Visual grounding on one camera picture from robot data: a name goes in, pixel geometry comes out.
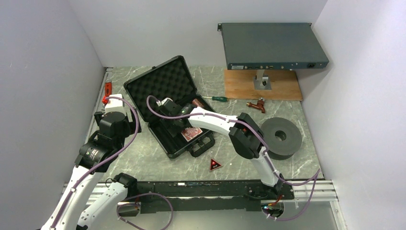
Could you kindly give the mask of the poker chip roll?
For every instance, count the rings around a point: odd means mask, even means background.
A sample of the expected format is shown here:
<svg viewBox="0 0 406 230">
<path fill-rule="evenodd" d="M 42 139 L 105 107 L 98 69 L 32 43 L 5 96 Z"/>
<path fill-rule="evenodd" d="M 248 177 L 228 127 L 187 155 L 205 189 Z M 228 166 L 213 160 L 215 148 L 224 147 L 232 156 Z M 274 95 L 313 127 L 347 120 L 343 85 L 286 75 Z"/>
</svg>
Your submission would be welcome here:
<svg viewBox="0 0 406 230">
<path fill-rule="evenodd" d="M 197 107 L 204 108 L 204 104 L 201 101 L 199 101 L 198 99 L 192 100 L 192 104 L 197 106 Z"/>
</svg>

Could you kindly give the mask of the black foam-lined carrying case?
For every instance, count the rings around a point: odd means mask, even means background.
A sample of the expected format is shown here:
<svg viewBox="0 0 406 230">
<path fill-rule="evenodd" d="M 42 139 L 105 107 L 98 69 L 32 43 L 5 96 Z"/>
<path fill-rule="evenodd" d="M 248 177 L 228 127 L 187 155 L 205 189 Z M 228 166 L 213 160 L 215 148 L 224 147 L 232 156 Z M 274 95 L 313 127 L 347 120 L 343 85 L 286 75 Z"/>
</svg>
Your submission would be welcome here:
<svg viewBox="0 0 406 230">
<path fill-rule="evenodd" d="M 168 158 L 174 159 L 186 151 L 193 157 L 199 157 L 215 144 L 211 130 L 203 129 L 199 135 L 187 140 L 180 130 L 170 127 L 169 120 L 154 115 L 147 107 L 147 97 L 153 95 L 159 100 L 169 97 L 181 107 L 197 99 L 204 109 L 214 111 L 197 93 L 197 87 L 183 56 L 173 57 L 126 81 L 124 89 Z"/>
</svg>

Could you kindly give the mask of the red playing card deck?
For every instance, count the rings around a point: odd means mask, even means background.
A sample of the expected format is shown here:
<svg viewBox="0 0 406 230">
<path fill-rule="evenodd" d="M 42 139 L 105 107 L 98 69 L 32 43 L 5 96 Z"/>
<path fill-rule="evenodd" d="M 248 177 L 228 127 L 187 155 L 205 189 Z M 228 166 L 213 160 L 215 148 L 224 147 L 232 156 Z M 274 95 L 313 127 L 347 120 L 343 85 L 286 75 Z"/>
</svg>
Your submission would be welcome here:
<svg viewBox="0 0 406 230">
<path fill-rule="evenodd" d="M 181 131 L 181 135 L 187 142 L 190 142 L 192 139 L 199 136 L 202 132 L 203 131 L 198 127 L 188 127 Z"/>
</svg>

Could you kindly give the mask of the red all-in triangle button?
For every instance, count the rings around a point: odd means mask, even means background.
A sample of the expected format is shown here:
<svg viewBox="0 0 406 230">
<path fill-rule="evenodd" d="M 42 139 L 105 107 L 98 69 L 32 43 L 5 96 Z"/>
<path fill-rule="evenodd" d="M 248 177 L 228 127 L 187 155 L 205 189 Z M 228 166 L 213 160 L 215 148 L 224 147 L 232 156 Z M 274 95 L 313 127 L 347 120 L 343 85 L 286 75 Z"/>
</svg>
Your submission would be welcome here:
<svg viewBox="0 0 406 230">
<path fill-rule="evenodd" d="M 214 170 L 217 170 L 222 167 L 222 164 L 220 164 L 218 161 L 215 159 L 211 158 L 210 159 L 210 166 L 209 166 L 209 171 L 212 172 Z"/>
</svg>

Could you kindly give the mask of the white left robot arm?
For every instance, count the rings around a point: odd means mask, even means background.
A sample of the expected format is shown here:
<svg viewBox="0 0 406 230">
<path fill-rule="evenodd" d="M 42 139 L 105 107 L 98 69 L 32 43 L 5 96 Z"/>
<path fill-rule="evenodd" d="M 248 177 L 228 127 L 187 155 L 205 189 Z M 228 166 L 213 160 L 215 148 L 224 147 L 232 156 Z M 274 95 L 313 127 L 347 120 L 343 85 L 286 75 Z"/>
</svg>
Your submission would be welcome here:
<svg viewBox="0 0 406 230">
<path fill-rule="evenodd" d="M 123 106 L 118 106 L 95 114 L 99 118 L 99 130 L 80 148 L 70 181 L 50 218 L 41 227 L 43 230 L 94 230 L 96 224 L 119 202 L 136 198 L 137 180 L 120 173 L 100 197 L 87 205 L 110 164 L 128 147 L 125 139 L 140 130 L 135 108 L 130 109 L 132 121 L 122 109 Z"/>
</svg>

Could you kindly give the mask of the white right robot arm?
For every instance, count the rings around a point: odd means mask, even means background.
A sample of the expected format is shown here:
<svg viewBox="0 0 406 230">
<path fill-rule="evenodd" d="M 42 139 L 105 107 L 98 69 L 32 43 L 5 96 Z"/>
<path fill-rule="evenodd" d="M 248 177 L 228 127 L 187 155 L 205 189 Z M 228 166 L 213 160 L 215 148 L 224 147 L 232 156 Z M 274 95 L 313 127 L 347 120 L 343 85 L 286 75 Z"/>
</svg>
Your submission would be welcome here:
<svg viewBox="0 0 406 230">
<path fill-rule="evenodd" d="M 158 112 L 150 111 L 166 119 L 173 127 L 181 130 L 187 127 L 208 129 L 228 136 L 238 155 L 250 160 L 264 184 L 264 194 L 270 199 L 282 193 L 279 173 L 271 165 L 268 156 L 269 147 L 263 138 L 263 132 L 246 113 L 239 116 L 222 115 L 208 111 L 194 104 L 180 106 L 170 98 L 157 101 Z"/>
</svg>

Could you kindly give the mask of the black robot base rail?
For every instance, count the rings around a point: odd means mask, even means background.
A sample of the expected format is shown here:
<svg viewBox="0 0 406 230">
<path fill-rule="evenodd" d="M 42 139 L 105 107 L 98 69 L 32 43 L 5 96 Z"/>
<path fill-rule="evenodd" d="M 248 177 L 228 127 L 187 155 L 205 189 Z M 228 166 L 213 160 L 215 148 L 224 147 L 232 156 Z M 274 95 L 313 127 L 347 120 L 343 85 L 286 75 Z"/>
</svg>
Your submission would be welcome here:
<svg viewBox="0 0 406 230">
<path fill-rule="evenodd" d="M 293 200 L 290 185 L 276 188 L 260 180 L 140 181 L 130 187 L 125 203 L 142 214 L 170 211 L 261 211 L 268 202 Z"/>
</svg>

